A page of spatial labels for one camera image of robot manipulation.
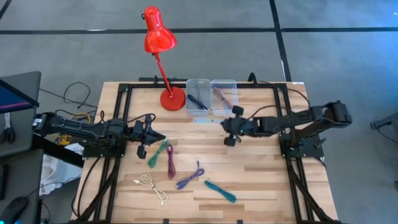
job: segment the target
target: wooden tabletop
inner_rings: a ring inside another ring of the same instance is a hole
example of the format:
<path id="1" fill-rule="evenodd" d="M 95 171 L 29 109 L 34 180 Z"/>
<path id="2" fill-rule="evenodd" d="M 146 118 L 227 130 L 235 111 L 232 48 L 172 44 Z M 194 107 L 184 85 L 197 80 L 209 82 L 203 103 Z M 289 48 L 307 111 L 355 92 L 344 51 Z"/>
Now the wooden tabletop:
<path id="1" fill-rule="evenodd" d="M 104 111 L 105 120 L 113 117 L 118 85 L 118 82 L 104 83 L 98 111 Z M 303 84 L 287 85 L 307 95 Z M 242 137 L 242 143 L 237 143 L 235 147 L 224 146 L 227 134 L 220 124 L 194 123 L 185 109 L 174 112 L 163 109 L 159 101 L 162 91 L 160 88 L 134 89 L 128 119 L 144 113 L 156 114 L 152 127 L 166 135 L 173 144 L 177 175 L 173 180 L 167 177 L 166 151 L 159 155 L 155 168 L 148 167 L 147 160 L 158 150 L 160 142 L 146 147 L 147 159 L 144 160 L 136 155 L 138 143 L 128 143 L 126 155 L 121 159 L 112 223 L 162 223 L 164 218 L 169 218 L 171 223 L 236 223 L 239 219 L 244 223 L 295 223 L 285 159 L 280 155 L 276 135 L 270 138 Z M 265 88 L 238 89 L 238 98 L 239 105 L 244 108 L 244 117 L 262 106 L 275 104 L 272 90 Z M 307 102 L 299 94 L 290 91 L 289 98 L 294 111 L 307 109 Z M 256 116 L 276 116 L 276 110 L 267 108 Z M 91 158 L 85 162 L 78 193 L 94 161 Z M 177 190 L 176 182 L 195 172 L 197 161 L 205 169 L 205 174 L 192 180 L 184 189 Z M 304 158 L 303 163 L 310 193 L 326 214 L 337 219 L 325 168 L 312 158 Z M 98 192 L 102 168 L 103 159 L 88 178 L 81 212 Z M 152 189 L 133 182 L 134 179 L 141 179 L 142 174 L 151 174 L 156 187 L 168 194 L 169 201 L 165 202 L 164 207 L 160 206 L 160 200 Z M 210 190 L 203 183 L 205 180 L 235 194 L 236 203 Z M 305 218 L 301 194 L 299 197 Z M 108 194 L 103 200 L 102 218 L 107 200 Z"/>

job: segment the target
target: gray floor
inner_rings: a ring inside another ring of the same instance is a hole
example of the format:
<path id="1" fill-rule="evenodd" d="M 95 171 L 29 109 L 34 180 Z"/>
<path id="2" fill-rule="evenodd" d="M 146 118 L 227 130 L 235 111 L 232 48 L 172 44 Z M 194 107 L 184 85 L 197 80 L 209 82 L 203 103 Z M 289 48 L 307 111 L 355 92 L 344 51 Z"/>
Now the gray floor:
<path id="1" fill-rule="evenodd" d="M 398 26 L 397 1 L 276 0 L 282 27 Z M 142 29 L 140 15 L 155 4 L 165 25 L 182 27 L 272 27 L 266 0 L 134 1 L 13 0 L 0 30 Z M 91 87 L 97 104 L 104 81 L 130 81 L 159 75 L 143 51 L 143 34 L 0 35 L 1 76 L 39 70 L 41 87 L 62 94 L 72 82 Z M 283 81 L 275 34 L 176 34 L 179 45 L 162 61 L 170 77 Z M 293 81 L 305 82 L 313 105 L 341 100 L 354 123 L 329 130 L 325 154 L 340 220 L 397 223 L 398 146 L 370 130 L 369 123 L 398 111 L 398 32 L 284 33 Z M 69 97 L 82 98 L 73 87 Z M 40 93 L 41 111 L 77 110 Z M 383 129 L 393 135 L 389 128 Z M 70 218 L 77 181 L 56 190 L 45 203 L 53 222 Z"/>

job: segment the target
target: monitor screen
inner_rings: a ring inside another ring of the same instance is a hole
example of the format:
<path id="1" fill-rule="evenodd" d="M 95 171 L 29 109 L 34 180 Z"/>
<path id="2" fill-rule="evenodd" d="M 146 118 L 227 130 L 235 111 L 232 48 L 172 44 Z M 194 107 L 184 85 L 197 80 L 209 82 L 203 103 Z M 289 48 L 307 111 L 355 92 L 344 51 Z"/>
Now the monitor screen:
<path id="1" fill-rule="evenodd" d="M 33 104 L 23 97 L 15 94 L 4 86 L 0 86 L 0 114 L 32 107 L 34 107 Z"/>

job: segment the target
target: lamp base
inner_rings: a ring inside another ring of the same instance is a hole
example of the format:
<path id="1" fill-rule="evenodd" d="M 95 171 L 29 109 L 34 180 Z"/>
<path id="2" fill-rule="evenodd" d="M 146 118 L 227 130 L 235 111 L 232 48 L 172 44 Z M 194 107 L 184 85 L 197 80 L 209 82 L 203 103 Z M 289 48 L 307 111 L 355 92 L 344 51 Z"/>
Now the lamp base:
<path id="1" fill-rule="evenodd" d="M 160 104 L 169 111 L 177 111 L 185 105 L 185 93 L 178 87 L 172 87 L 173 97 L 166 89 L 160 95 Z"/>

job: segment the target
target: maroon cable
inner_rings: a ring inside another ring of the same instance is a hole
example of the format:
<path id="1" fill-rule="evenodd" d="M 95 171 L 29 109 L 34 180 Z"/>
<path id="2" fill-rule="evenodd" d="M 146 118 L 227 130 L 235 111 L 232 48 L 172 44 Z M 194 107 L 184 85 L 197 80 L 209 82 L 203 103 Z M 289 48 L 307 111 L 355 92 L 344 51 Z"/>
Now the maroon cable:
<path id="1" fill-rule="evenodd" d="M 173 177 L 175 176 L 175 167 L 174 167 L 174 163 L 173 163 L 173 146 L 171 144 L 169 144 L 167 146 L 167 154 L 169 155 L 169 179 L 173 179 Z"/>

